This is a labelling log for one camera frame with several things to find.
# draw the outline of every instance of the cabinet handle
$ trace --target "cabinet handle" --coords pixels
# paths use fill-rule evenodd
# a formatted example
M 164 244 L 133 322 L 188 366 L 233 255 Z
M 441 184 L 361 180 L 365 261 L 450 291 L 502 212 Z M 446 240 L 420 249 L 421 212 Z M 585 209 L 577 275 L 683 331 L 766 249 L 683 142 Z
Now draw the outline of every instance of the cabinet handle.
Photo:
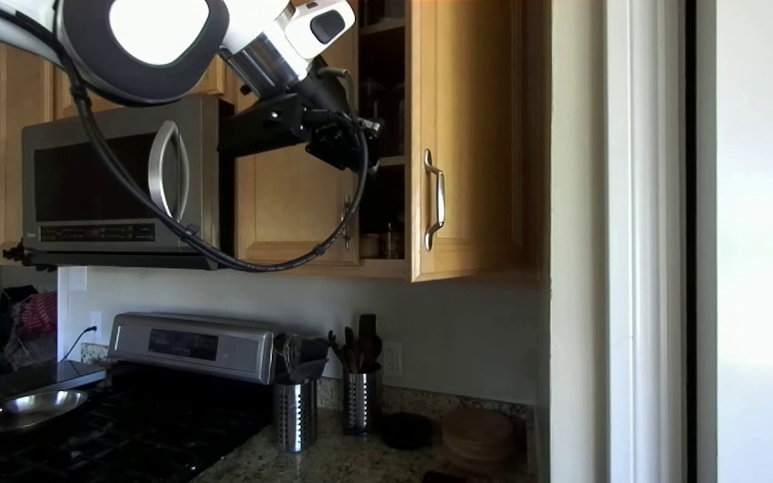
M 432 252 L 436 235 L 446 227 L 446 176 L 436 166 L 432 150 L 425 150 L 425 176 L 429 180 L 429 229 L 425 231 L 425 249 Z
M 177 212 L 172 212 L 174 206 L 170 206 L 170 197 L 168 197 L 168 150 L 170 142 L 174 142 L 177 153 L 181 153 L 181 166 L 184 166 L 184 193 L 181 197 L 181 206 Z M 152 142 L 152 153 L 148 153 L 148 193 L 154 198 L 154 204 L 160 204 L 170 219 L 184 221 L 186 209 L 188 209 L 188 198 L 192 198 L 192 155 L 188 155 L 188 146 L 184 142 L 184 134 L 177 131 L 177 125 L 164 122 L 162 129 L 156 131 L 154 142 Z

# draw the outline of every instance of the stainless steel canister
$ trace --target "stainless steel canister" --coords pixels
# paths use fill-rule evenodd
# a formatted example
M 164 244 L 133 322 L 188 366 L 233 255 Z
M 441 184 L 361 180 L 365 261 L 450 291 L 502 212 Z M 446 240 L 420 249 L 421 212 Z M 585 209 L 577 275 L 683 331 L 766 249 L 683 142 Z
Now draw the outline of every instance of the stainless steel canister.
M 344 428 L 372 432 L 382 417 L 382 370 L 344 376 Z
M 280 451 L 299 455 L 318 436 L 318 382 L 274 385 L 274 439 Z

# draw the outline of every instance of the stainless steel microwave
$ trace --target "stainless steel microwave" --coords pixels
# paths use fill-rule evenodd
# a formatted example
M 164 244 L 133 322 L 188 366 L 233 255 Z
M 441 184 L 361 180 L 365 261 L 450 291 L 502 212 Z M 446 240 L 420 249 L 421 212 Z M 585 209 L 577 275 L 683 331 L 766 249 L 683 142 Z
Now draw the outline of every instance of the stainless steel microwave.
M 220 155 L 231 106 L 209 94 L 162 107 L 97 113 L 126 173 L 193 235 L 233 244 L 233 161 Z M 95 155 L 78 118 L 27 126 L 25 263 L 31 266 L 208 266 Z

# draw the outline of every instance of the stove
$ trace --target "stove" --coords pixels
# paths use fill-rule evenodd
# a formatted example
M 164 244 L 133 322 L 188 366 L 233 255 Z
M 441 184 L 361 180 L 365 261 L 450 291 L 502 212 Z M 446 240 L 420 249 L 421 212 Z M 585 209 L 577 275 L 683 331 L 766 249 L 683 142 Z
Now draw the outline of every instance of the stove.
M 0 436 L 0 480 L 192 480 L 272 425 L 276 331 L 125 314 L 89 402 Z

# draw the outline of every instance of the backsplash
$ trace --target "backsplash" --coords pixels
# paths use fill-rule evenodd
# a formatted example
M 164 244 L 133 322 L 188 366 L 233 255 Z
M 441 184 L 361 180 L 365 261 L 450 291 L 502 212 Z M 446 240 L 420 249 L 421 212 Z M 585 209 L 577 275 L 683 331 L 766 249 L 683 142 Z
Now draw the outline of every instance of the backsplash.
M 209 312 L 335 331 L 378 318 L 384 385 L 538 402 L 543 300 L 533 283 L 373 283 L 237 271 L 59 270 L 59 357 L 89 325 L 107 343 L 118 312 Z

